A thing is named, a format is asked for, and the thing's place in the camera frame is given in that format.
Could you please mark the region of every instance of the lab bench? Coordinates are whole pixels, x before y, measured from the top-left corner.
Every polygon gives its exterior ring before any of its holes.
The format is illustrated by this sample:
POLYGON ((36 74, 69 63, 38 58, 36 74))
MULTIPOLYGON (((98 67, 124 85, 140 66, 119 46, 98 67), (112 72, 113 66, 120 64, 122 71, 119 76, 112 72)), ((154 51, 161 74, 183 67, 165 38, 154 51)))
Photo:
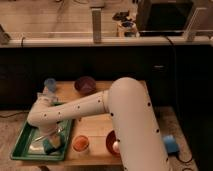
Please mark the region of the lab bench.
MULTIPOLYGON (((112 81, 97 81, 96 91, 106 90, 110 87, 112 81)), ((58 81, 56 87, 56 96, 60 102, 68 102, 83 97, 74 89, 73 81, 58 81)), ((181 130, 172 107, 154 107, 156 118, 160 127, 162 136, 173 135, 180 147, 180 158, 187 161, 192 157, 191 151, 181 130)), ((19 166, 39 166, 43 170, 50 165, 57 166, 95 166, 95 165, 122 165, 120 157, 113 156, 106 148, 106 136, 113 130, 111 117, 108 114, 83 117, 76 119, 71 131, 71 141, 68 145, 65 159, 58 162, 49 161, 17 161, 19 166), (72 148, 72 139, 78 135, 86 135, 89 138, 89 153, 79 156, 72 148)), ((180 171, 184 168, 191 168, 197 171, 194 160, 183 164, 175 156, 169 156, 169 161, 173 171, 180 171)))

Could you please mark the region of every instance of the brown bowl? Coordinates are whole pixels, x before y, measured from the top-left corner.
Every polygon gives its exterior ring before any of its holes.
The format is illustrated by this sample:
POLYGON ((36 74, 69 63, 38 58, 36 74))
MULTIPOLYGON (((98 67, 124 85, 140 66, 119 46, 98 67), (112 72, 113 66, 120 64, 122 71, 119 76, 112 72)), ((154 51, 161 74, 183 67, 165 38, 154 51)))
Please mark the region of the brown bowl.
POLYGON ((90 76, 83 76, 75 81, 74 87, 79 93, 87 95, 96 90, 96 82, 94 78, 90 76))
POLYGON ((114 130, 109 132, 109 134, 106 137, 106 147, 107 150, 114 156, 120 157, 120 153, 114 151, 113 144, 116 142, 115 132, 114 130))

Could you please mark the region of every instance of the green tray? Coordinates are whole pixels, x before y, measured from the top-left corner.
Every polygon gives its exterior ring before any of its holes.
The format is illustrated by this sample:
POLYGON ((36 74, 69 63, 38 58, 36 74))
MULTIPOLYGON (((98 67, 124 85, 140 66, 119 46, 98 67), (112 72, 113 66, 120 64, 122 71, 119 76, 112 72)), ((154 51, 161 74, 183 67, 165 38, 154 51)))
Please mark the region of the green tray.
POLYGON ((42 145, 43 139, 35 141, 36 138, 40 137, 38 128, 30 126, 27 122, 25 122, 16 144, 11 152, 10 158, 12 160, 64 160, 70 141, 70 131, 72 130, 73 120, 65 120, 58 124, 63 128, 61 133, 65 137, 65 145, 60 150, 49 155, 45 154, 42 145))

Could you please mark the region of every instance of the wire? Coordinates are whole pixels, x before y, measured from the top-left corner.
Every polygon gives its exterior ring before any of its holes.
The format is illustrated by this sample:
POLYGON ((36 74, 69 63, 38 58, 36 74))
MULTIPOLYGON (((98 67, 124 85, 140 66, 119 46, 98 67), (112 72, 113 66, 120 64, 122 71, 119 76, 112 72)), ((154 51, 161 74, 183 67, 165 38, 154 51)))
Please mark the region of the wire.
POLYGON ((181 112, 180 112, 180 105, 179 105, 179 93, 178 93, 178 69, 177 69, 177 52, 175 49, 175 45, 172 40, 165 35, 162 35, 165 39, 167 39, 172 47, 172 51, 174 54, 174 89, 175 89, 175 105, 176 105, 176 114, 178 119, 181 120, 181 112))
POLYGON ((78 0, 73 0, 73 2, 76 2, 78 4, 88 4, 89 2, 86 0, 86 2, 81 2, 81 1, 78 1, 78 0))
POLYGON ((192 168, 189 168, 189 167, 185 167, 182 169, 182 171, 194 171, 192 168))
POLYGON ((16 112, 16 113, 13 113, 13 114, 10 114, 10 115, 0 115, 0 118, 9 118, 9 117, 12 117, 12 116, 15 116, 15 115, 20 115, 20 114, 25 114, 25 113, 29 113, 28 111, 21 111, 21 112, 16 112))
POLYGON ((21 38, 21 48, 24 48, 24 40, 26 39, 26 37, 22 37, 21 38))
POLYGON ((119 0, 119 1, 105 1, 107 4, 121 4, 124 0, 119 0))
POLYGON ((190 162, 193 160, 193 157, 191 156, 191 158, 189 160, 184 161, 180 158, 178 153, 175 155, 175 157, 179 162, 181 162, 183 164, 187 164, 187 165, 190 164, 190 162))

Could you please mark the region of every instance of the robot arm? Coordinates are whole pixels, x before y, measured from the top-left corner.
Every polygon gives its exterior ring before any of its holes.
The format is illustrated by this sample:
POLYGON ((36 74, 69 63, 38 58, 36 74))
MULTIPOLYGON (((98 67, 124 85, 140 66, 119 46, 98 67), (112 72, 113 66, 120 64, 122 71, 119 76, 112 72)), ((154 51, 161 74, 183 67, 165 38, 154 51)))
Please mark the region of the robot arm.
POLYGON ((146 88, 132 78, 116 80, 109 91, 49 107, 38 99, 28 116, 29 124, 48 133, 64 119, 109 112, 128 171, 169 171, 168 156, 146 88))

